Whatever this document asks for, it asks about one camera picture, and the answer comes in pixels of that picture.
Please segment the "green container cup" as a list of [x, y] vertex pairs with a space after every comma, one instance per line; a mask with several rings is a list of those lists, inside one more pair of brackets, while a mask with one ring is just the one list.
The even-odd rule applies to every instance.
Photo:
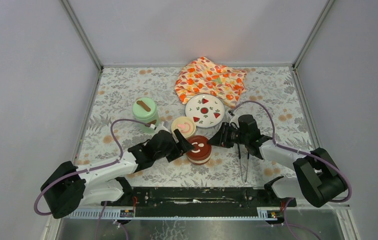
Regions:
[[148, 124], [148, 126], [145, 126], [143, 124], [139, 125], [140, 130], [144, 133], [147, 133], [147, 134], [153, 134], [155, 132], [155, 128], [154, 127], [151, 128], [150, 125], [154, 125], [154, 126], [157, 127], [160, 123], [160, 118], [159, 118], [158, 113], [154, 114], [153, 116], [151, 116], [147, 119], [141, 119], [141, 118], [138, 118], [138, 117], [136, 117], [135, 119], [140, 121], [140, 122], [143, 122], [145, 124]]

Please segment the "red brown round lid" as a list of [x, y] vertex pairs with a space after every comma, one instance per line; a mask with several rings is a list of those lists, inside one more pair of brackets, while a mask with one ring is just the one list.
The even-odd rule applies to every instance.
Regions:
[[188, 139], [195, 146], [195, 150], [187, 152], [186, 155], [193, 159], [202, 159], [211, 155], [212, 147], [208, 143], [208, 138], [202, 135], [195, 135]]

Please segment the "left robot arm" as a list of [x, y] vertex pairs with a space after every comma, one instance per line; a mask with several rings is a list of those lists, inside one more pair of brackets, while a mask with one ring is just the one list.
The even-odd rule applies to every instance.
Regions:
[[128, 148], [118, 158], [87, 165], [66, 161], [41, 186], [34, 211], [60, 219], [80, 206], [101, 202], [127, 205], [132, 193], [131, 187], [123, 181], [124, 175], [150, 168], [163, 158], [172, 162], [194, 149], [178, 130], [173, 133], [160, 130], [151, 139]]

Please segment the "green lid brown handle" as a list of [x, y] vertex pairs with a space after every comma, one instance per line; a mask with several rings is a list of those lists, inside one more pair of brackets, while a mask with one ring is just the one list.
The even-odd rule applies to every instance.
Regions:
[[137, 99], [132, 106], [133, 116], [138, 120], [148, 120], [157, 113], [156, 103], [149, 97]]

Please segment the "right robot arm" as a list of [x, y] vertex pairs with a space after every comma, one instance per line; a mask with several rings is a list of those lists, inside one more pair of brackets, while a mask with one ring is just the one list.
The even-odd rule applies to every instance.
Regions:
[[325, 149], [319, 147], [306, 152], [275, 143], [272, 137], [260, 132], [250, 114], [241, 115], [237, 122], [222, 123], [208, 143], [227, 149], [243, 146], [250, 156], [276, 161], [295, 172], [294, 177], [279, 178], [264, 191], [264, 201], [270, 206], [278, 205], [285, 198], [295, 198], [320, 208], [348, 190], [348, 183]]

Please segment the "cream lid pink handle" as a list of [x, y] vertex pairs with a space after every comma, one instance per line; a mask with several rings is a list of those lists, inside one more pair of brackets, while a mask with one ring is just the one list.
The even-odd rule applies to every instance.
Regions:
[[173, 120], [171, 124], [171, 132], [174, 134], [174, 130], [178, 130], [184, 138], [190, 138], [195, 135], [196, 133], [196, 125], [195, 122], [186, 116], [181, 116]]

